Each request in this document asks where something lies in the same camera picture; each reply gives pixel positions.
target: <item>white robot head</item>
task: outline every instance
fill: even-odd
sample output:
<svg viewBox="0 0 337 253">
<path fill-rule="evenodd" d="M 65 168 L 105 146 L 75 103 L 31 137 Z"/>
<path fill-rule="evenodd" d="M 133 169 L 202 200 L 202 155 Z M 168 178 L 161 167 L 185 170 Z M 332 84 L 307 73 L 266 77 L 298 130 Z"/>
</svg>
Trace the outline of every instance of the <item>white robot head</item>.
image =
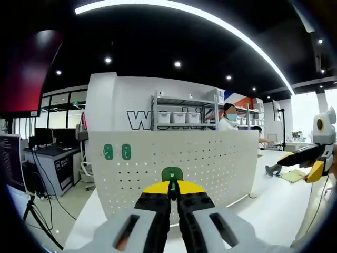
<svg viewBox="0 0 337 253">
<path fill-rule="evenodd" d="M 333 144 L 336 141 L 336 112 L 330 107 L 326 112 L 314 117 L 312 139 L 316 144 Z"/>
</svg>

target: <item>floor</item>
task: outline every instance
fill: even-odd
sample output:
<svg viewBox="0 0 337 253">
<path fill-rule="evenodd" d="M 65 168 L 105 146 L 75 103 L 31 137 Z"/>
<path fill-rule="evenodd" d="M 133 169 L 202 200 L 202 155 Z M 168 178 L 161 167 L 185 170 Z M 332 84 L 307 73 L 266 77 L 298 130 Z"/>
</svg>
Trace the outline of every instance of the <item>floor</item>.
<svg viewBox="0 0 337 253">
<path fill-rule="evenodd" d="M 310 202 L 308 206 L 308 210 L 306 212 L 306 215 L 303 220 L 303 224 L 300 228 L 300 231 L 296 237 L 296 241 L 294 241 L 292 248 L 296 248 L 300 246 L 305 238 L 306 231 L 317 211 L 318 204 L 320 201 L 321 193 L 323 190 L 323 186 L 326 182 L 326 177 L 321 178 L 320 181 L 313 184 L 312 187 L 312 193 L 310 197 Z M 330 176 L 328 183 L 326 184 L 326 188 L 331 187 L 332 185 L 335 185 L 335 179 Z M 77 217 L 82 208 L 84 207 L 86 201 L 88 200 L 89 196 L 91 195 L 92 190 L 86 191 L 84 183 L 79 182 L 76 186 L 69 189 L 69 191 L 63 195 L 61 198 L 59 198 L 60 203 L 64 206 L 65 209 L 74 217 Z M 322 219 L 324 216 L 324 211 L 326 208 L 326 204 L 328 202 L 328 199 L 331 195 L 331 191 L 328 192 L 326 196 L 324 196 L 318 210 L 318 213 L 316 215 L 316 218 L 311 225 L 310 230 L 315 228 L 315 225 Z M 49 205 L 49 201 L 47 200 L 36 200 L 35 201 L 36 206 L 41 211 L 42 215 L 44 216 L 47 224 L 49 227 L 51 227 L 51 208 Z M 51 229 L 52 234 L 56 238 L 56 240 L 61 244 L 64 245 L 67 237 L 72 229 L 72 226 L 75 222 L 73 218 L 71 218 L 57 203 L 56 199 L 51 200 L 52 209 L 53 209 L 53 228 Z M 32 217 L 32 215 L 28 215 L 27 217 L 27 223 L 30 225 L 38 227 L 38 224 Z M 48 250 L 50 251 L 57 251 L 61 252 L 61 250 L 47 237 L 46 234 L 44 234 L 43 231 L 41 231 L 38 228 L 28 226 L 29 230 L 35 235 L 35 238 Z"/>
</svg>

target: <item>white counter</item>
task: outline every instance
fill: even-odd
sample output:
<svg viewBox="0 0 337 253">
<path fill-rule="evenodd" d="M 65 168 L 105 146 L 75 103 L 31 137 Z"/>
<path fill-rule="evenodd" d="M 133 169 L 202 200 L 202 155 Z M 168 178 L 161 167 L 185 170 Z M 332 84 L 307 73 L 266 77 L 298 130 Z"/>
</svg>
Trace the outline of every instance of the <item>white counter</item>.
<svg viewBox="0 0 337 253">
<path fill-rule="evenodd" d="M 305 215 L 309 203 L 311 184 L 304 181 L 291 184 L 282 178 L 265 174 L 265 165 L 272 166 L 287 152 L 260 150 L 252 192 L 249 197 L 229 207 L 251 223 L 256 236 L 276 245 L 290 246 Z M 298 169 L 284 167 L 282 172 Z M 309 168 L 301 169 L 308 173 Z M 78 249 L 93 239 L 95 229 L 106 221 L 97 191 L 94 190 L 68 237 L 64 249 Z M 186 252 L 179 227 L 170 228 L 164 252 Z"/>
</svg>

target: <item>metal shelving unit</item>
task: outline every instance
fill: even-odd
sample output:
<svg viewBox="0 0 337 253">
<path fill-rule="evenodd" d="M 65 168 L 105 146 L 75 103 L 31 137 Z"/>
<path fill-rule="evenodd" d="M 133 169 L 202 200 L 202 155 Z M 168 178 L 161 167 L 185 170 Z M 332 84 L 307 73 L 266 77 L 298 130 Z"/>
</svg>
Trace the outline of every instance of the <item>metal shelving unit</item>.
<svg viewBox="0 0 337 253">
<path fill-rule="evenodd" d="M 158 91 L 156 90 L 154 96 L 151 96 L 151 130 L 157 131 L 158 127 L 201 127 L 205 130 L 206 127 L 218 128 L 219 122 L 219 107 L 217 97 L 214 96 L 214 101 L 207 100 L 195 100 L 195 99 L 181 99 L 181 98 L 171 98 L 168 96 L 158 96 Z M 158 117 L 158 106 L 178 106 L 178 107 L 200 107 L 201 108 L 201 123 L 200 124 L 160 124 L 157 122 Z M 205 108 L 214 108 L 215 113 L 215 123 L 206 123 L 205 119 Z"/>
</svg>

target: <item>paper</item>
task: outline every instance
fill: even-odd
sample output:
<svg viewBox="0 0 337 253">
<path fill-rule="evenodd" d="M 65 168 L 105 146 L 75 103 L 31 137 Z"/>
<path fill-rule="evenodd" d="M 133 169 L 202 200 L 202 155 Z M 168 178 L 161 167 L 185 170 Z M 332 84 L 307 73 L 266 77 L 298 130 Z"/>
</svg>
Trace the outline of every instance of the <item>paper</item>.
<svg viewBox="0 0 337 253">
<path fill-rule="evenodd" d="M 301 179 L 303 179 L 306 176 L 306 173 L 300 171 L 300 170 L 292 170 L 287 173 L 282 173 L 281 177 L 290 182 L 290 183 L 295 183 Z"/>
</svg>

